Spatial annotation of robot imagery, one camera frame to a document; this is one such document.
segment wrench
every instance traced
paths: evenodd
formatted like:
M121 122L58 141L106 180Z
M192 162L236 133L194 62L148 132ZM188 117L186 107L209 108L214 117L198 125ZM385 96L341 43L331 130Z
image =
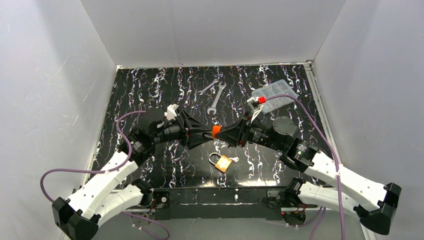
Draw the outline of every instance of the wrench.
M203 90L200 90L200 91L197 91L197 92L199 93L199 95L202 95L206 90L208 90L208 88L212 87L212 85L216 84L219 81L220 81L219 79L215 78L211 84L209 84Z
M207 114L211 114L211 112L213 112L213 115L215 115L217 113L217 103L218 100L220 99L221 93L223 92L223 90L225 89L225 87L227 86L227 84L225 82L221 82L219 83L219 90L218 93L216 94L215 100L213 100L212 106L210 106L207 109Z

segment black marble table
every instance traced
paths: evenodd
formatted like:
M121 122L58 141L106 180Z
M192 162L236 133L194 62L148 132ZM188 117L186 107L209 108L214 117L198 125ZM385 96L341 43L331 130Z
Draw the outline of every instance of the black marble table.
M225 81L227 86L216 106L217 114L211 117L206 110L214 101L218 83L203 95L197 91L214 78ZM278 80L287 81L323 130L303 65L120 69L110 95L92 169L101 169L112 157L119 142L115 121L125 113L152 108L165 112L168 105L178 104L205 125L230 125L249 110L246 101L253 90ZM330 153L305 113L294 103L259 118L269 124L279 116L290 117L301 129L304 140ZM124 132L129 132L137 120L136 116L129 117L121 125ZM239 161L232 163L226 173L221 173L208 161L209 154L213 152L230 158L238 157ZM155 155L117 189L139 178L148 181L154 188L207 188L286 186L293 177L318 181L289 169L279 160L278 152L256 144L228 148L221 141L210 141L188 151L177 142L169 142L156 146Z

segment yellow padlock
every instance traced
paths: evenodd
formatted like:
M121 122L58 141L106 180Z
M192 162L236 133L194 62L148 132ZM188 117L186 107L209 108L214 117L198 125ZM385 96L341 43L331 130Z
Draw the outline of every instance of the yellow padlock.
M219 157L218 161L216 163L214 163L211 160L211 157L213 155L217 155ZM231 162L233 162L231 159L229 159L226 156L223 156L217 152L213 152L209 155L209 162L210 164L214 165L216 169L218 169L219 171L225 173L225 171L227 170L227 168L230 166Z

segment silver wrench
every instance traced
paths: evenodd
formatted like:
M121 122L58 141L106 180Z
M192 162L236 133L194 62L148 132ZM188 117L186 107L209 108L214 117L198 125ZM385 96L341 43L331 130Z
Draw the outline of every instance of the silver wrench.
M213 112L213 115L217 113L217 103L218 103L218 100L220 99L221 93L223 92L226 86L227 84L225 82L219 83L218 85L219 90L218 90L218 93L216 94L215 100L213 100L212 106L210 106L206 111L208 115L211 114L211 112Z
M200 91L197 91L197 92L199 93L199 95L202 95L206 90L208 90L210 87L212 87L212 85L216 84L219 81L220 81L219 79L215 78L211 84L209 84L203 90L200 90Z

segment white panel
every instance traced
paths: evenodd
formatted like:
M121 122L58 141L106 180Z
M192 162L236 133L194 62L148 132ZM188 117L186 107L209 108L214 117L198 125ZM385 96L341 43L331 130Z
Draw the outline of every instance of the white panel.
M343 163L402 187L389 236L423 239L424 2L347 0L315 60Z
M58 240L40 177L85 169L116 67L80 1L0 1L0 239ZM83 179L52 173L53 199Z
M125 67L304 62L346 0L82 0Z

